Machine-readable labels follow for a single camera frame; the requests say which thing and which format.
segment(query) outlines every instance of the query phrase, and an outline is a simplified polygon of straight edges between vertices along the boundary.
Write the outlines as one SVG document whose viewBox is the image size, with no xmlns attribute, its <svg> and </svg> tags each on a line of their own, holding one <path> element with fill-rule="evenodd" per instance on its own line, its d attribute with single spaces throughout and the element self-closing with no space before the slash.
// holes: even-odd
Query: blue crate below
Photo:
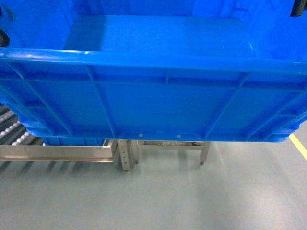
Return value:
<svg viewBox="0 0 307 230">
<path fill-rule="evenodd" d="M 43 138 L 46 145 L 56 146 L 102 146 L 104 139 L 98 138 L 56 138 L 48 137 Z"/>
<path fill-rule="evenodd" d="M 7 0 L 0 101 L 33 135 L 283 141 L 307 115 L 293 0 Z"/>
</svg>

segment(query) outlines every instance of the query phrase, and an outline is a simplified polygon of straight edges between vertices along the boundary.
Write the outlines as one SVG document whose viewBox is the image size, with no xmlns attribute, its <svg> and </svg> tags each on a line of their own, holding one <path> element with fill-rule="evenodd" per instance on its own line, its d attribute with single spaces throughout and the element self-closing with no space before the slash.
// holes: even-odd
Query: stainless steel frame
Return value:
<svg viewBox="0 0 307 230">
<path fill-rule="evenodd" d="M 4 161 L 93 161 L 113 162 L 118 141 L 106 140 L 103 146 L 0 146 Z"/>
</svg>

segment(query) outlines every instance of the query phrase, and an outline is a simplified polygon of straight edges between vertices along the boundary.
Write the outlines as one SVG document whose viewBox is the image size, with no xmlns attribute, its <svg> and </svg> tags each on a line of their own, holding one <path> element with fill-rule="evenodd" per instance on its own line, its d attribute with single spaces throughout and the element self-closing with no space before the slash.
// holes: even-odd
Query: metal leg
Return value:
<svg viewBox="0 0 307 230">
<path fill-rule="evenodd" d="M 131 151 L 132 151 L 133 160 L 134 160 L 135 164 L 138 164 L 139 160 L 140 160 L 140 150 L 139 150 L 139 145 L 138 145 L 137 140 L 132 141 Z"/>
<path fill-rule="evenodd" d="M 129 141 L 120 139 L 118 141 L 118 147 L 119 147 L 119 152 L 120 152 L 122 168 L 125 171 L 129 171 L 130 169 Z"/>
<path fill-rule="evenodd" d="M 200 165 L 203 165 L 204 162 L 207 161 L 207 156 L 208 156 L 208 152 L 209 152 L 209 147 L 210 147 L 210 142 L 203 142 L 202 144 L 202 149 L 201 149 L 201 156 L 200 156 Z"/>
</svg>

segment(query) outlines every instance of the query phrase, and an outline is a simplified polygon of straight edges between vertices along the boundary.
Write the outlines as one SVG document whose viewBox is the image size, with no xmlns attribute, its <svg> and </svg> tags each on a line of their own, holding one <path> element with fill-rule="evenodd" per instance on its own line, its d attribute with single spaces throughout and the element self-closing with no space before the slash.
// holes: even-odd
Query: epoxy floor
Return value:
<svg viewBox="0 0 307 230">
<path fill-rule="evenodd" d="M 0 230 L 307 229 L 307 161 L 290 140 L 213 142 L 204 166 L 191 150 L 143 150 L 130 172 L 26 164 L 0 169 Z"/>
</svg>

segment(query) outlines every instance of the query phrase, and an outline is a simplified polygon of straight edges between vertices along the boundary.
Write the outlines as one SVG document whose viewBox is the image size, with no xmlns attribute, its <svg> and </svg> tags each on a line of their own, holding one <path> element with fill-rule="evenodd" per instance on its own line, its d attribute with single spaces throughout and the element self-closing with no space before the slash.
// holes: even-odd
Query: crate handle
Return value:
<svg viewBox="0 0 307 230">
<path fill-rule="evenodd" d="M 303 15 L 303 11 L 305 9 L 307 0 L 295 0 L 293 3 L 292 12 L 290 17 L 298 17 Z"/>
</svg>

